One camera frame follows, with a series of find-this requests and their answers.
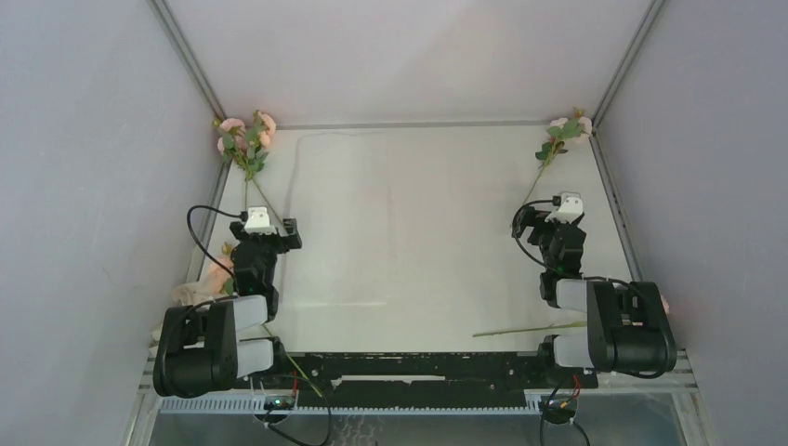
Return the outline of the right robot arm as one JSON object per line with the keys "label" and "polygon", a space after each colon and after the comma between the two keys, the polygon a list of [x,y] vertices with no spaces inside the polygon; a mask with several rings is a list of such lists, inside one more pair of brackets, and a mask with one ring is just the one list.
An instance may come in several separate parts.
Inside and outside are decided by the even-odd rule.
{"label": "right robot arm", "polygon": [[674,370],[677,346],[658,286],[626,282],[582,272],[587,234],[581,216],[561,221],[535,201],[512,218],[511,237],[526,256],[542,267],[540,297],[548,306],[585,315],[579,336],[554,336],[553,351],[536,363],[538,377],[562,386],[574,368],[656,379]]}

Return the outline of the circuit board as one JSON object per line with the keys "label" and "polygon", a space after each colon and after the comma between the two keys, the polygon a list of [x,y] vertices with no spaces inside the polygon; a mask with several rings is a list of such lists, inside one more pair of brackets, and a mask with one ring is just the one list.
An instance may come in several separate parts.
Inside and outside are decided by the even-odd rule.
{"label": "circuit board", "polygon": [[296,400],[292,397],[270,397],[266,398],[263,404],[264,412],[292,411],[296,406]]}
{"label": "circuit board", "polygon": [[542,412],[569,413],[573,415],[577,412],[578,407],[579,400],[575,398],[545,398],[540,402],[540,410]]}

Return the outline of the right circuit board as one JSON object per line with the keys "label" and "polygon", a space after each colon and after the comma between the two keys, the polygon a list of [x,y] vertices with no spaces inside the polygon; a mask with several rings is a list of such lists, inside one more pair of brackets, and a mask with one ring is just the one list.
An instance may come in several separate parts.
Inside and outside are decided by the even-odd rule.
{"label": "right circuit board", "polygon": [[579,400],[575,398],[545,398],[540,402],[540,410],[542,412],[569,413],[573,415],[577,412],[578,407]]}

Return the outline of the pink flower two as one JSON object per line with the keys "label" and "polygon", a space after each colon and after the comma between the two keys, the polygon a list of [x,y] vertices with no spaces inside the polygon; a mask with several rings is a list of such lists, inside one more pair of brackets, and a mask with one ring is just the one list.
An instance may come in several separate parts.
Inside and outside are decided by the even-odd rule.
{"label": "pink flower two", "polygon": [[266,159],[269,156],[272,139],[277,130],[274,119],[260,109],[252,113],[252,125],[247,128],[245,140],[247,142],[247,167],[245,168],[245,181],[254,185],[260,195],[263,204],[269,208],[269,214],[279,223],[282,219],[274,210],[273,205],[267,198],[256,175],[261,173],[265,167]]}

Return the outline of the pink flower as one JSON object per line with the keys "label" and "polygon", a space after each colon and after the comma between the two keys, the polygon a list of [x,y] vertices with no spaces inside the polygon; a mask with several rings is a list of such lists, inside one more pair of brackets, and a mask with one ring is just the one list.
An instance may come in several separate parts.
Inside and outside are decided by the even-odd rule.
{"label": "pink flower", "polygon": [[546,129],[547,140],[541,145],[540,149],[534,153],[535,159],[539,162],[538,173],[533,180],[527,195],[523,201],[526,203],[532,197],[534,190],[545,170],[550,166],[560,154],[569,151],[568,146],[573,143],[588,141],[594,132],[594,123],[585,114],[584,109],[573,108],[572,116],[560,117],[551,121]]}
{"label": "pink flower", "polygon": [[[660,296],[663,309],[667,315],[670,314],[670,306],[668,301],[665,299],[663,295]],[[573,321],[570,323],[562,323],[562,324],[550,324],[547,326],[541,327],[530,327],[530,328],[517,328],[517,329],[506,329],[500,331],[489,331],[489,332],[482,332],[473,334],[473,338],[480,338],[480,337],[490,337],[490,336],[497,336],[497,335],[515,335],[515,334],[524,334],[524,333],[537,333],[537,332],[546,332],[551,330],[569,330],[575,328],[585,328],[587,327],[586,321]]]}
{"label": "pink flower", "polygon": [[[209,265],[204,268],[204,271],[200,276],[200,289],[202,290],[200,293],[210,296],[222,296],[232,292],[232,279],[227,269],[230,272],[233,270],[230,252],[237,244],[238,242],[223,242],[220,247],[220,256],[217,258],[218,263],[213,261],[208,262],[208,260],[206,260]],[[263,324],[261,327],[267,333],[267,337],[275,337],[274,333],[266,324]],[[283,355],[289,361],[289,364],[285,367],[287,373],[299,375],[303,378],[309,378],[309,374],[304,372],[304,370],[300,367],[300,365],[298,365],[298,363],[289,353],[284,352]]]}

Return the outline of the cream ribbon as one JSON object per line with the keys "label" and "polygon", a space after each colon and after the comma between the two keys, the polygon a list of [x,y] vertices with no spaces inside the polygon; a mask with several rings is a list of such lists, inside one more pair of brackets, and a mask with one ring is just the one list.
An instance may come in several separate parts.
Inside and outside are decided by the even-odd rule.
{"label": "cream ribbon", "polygon": [[[171,299],[174,307],[197,305],[208,301],[212,298],[213,294],[206,286],[201,285],[199,282],[188,282],[176,286],[171,292]],[[164,329],[164,323],[160,322],[151,331],[151,346],[157,346],[160,342]]]}

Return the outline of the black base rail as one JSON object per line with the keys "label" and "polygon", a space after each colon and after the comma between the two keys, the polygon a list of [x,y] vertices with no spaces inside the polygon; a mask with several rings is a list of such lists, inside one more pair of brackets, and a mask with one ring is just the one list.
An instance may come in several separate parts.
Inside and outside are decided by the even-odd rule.
{"label": "black base rail", "polygon": [[533,352],[304,353],[234,384],[347,410],[525,409],[527,392],[548,394],[555,386],[596,389],[598,378]]}

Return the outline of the left circuit board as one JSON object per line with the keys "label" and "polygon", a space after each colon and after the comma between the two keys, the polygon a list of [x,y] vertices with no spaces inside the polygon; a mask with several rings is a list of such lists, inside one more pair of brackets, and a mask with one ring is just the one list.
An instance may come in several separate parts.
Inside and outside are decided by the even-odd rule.
{"label": "left circuit board", "polygon": [[264,412],[292,411],[296,406],[296,400],[292,397],[270,397],[266,398],[263,404]]}

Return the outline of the white wrapping paper sheet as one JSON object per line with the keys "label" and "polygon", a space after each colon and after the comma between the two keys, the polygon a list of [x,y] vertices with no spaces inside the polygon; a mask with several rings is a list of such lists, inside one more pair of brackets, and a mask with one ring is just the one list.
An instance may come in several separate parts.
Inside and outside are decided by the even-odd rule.
{"label": "white wrapping paper sheet", "polygon": [[301,308],[380,308],[387,301],[389,187],[379,132],[305,135],[295,148],[290,213],[303,247],[286,290]]}

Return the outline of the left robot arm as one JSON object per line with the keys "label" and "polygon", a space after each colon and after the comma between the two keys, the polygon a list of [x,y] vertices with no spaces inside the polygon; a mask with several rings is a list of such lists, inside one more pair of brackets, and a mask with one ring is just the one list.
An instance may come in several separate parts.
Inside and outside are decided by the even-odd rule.
{"label": "left robot arm", "polygon": [[273,338],[242,340],[240,333],[275,319],[280,304],[276,266],[279,256],[302,246],[297,221],[286,218],[282,230],[233,222],[230,230],[238,242],[230,253],[232,294],[170,308],[164,315],[152,373],[160,396],[197,398],[229,390],[252,373],[268,387],[289,378],[291,364],[277,354]]}

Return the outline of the pink flower one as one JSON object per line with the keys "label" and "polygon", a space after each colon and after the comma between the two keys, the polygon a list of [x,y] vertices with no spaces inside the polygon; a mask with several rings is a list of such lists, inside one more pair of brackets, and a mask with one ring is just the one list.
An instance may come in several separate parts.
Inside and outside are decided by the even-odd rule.
{"label": "pink flower one", "polygon": [[217,149],[226,161],[230,161],[243,172],[242,205],[245,211],[249,204],[248,183],[254,176],[249,158],[249,146],[245,136],[245,123],[238,118],[221,120],[215,118],[213,126],[219,134]]}

